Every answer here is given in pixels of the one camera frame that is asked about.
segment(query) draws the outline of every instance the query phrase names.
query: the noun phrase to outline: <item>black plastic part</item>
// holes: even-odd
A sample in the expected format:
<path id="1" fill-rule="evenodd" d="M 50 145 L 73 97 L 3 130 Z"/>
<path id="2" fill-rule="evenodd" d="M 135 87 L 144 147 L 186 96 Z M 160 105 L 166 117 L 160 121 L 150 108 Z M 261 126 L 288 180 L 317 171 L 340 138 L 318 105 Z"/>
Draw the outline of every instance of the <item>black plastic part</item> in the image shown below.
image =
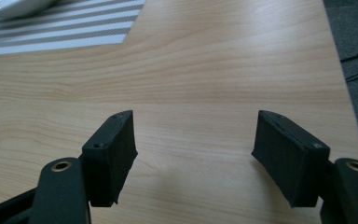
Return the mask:
<path id="1" fill-rule="evenodd" d="M 335 165 L 329 161 L 316 181 L 319 196 L 324 200 L 320 215 L 323 224 L 346 224 L 344 212 L 334 187 Z"/>
<path id="2" fill-rule="evenodd" d="M 138 152 L 135 147 L 132 111 L 111 116 L 82 148 L 80 159 L 91 206 L 117 203 Z"/>
<path id="3" fill-rule="evenodd" d="M 358 161 L 339 159 L 335 163 L 334 186 L 348 223 L 358 224 Z"/>
<path id="4" fill-rule="evenodd" d="M 79 159 L 63 158 L 43 168 L 29 223 L 90 223 L 89 203 Z"/>
<path id="5" fill-rule="evenodd" d="M 35 189 L 30 189 L 0 203 L 0 223 L 26 223 L 34 200 Z"/>
<path id="6" fill-rule="evenodd" d="M 330 148 L 290 119 L 259 111 L 252 155 L 261 162 L 292 207 L 313 207 L 317 177 Z"/>

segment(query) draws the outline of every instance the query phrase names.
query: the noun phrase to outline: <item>gray and white striped fabric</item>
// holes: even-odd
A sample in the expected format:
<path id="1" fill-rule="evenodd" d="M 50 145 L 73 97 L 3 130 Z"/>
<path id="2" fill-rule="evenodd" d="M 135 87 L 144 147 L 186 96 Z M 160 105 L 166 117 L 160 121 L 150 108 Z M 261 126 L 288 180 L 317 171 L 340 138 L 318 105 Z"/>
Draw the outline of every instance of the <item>gray and white striped fabric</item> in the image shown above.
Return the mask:
<path id="1" fill-rule="evenodd" d="M 122 43 L 144 4 L 62 0 L 31 18 L 0 18 L 0 54 Z"/>

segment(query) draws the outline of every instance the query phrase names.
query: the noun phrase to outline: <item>wooden table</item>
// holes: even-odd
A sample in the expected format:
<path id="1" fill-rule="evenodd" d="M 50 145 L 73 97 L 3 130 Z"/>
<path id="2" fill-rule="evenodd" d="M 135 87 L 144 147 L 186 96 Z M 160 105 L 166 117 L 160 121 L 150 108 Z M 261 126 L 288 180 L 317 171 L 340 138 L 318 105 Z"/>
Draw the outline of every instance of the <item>wooden table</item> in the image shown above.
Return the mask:
<path id="1" fill-rule="evenodd" d="M 93 223 L 320 223 L 251 156 L 260 109 L 358 159 L 322 1 L 147 0 L 121 45 L 0 56 L 0 202 L 127 109 L 139 156 Z"/>

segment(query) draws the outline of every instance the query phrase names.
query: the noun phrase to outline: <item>wood grain surface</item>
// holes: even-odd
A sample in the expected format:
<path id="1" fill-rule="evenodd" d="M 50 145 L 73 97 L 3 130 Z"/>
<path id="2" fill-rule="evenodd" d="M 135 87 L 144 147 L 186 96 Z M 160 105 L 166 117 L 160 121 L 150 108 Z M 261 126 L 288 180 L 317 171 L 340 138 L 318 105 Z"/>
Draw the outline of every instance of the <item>wood grain surface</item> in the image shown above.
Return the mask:
<path id="1" fill-rule="evenodd" d="M 358 159 L 322 1 L 147 0 L 121 45 L 0 56 L 0 202 L 127 109 L 139 156 L 93 223 L 320 223 L 251 156 L 260 109 Z"/>

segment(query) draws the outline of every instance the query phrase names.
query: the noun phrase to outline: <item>white object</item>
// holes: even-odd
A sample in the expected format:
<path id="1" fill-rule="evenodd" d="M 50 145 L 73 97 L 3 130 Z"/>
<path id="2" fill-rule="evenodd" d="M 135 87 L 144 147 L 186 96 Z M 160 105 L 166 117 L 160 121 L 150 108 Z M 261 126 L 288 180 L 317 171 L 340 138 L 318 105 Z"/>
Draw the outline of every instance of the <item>white object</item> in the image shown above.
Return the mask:
<path id="1" fill-rule="evenodd" d="M 16 18 L 34 15 L 60 0 L 0 0 L 0 17 Z"/>
<path id="2" fill-rule="evenodd" d="M 34 17 L 0 19 L 0 55 L 120 44 L 144 4 L 145 0 L 64 0 Z"/>

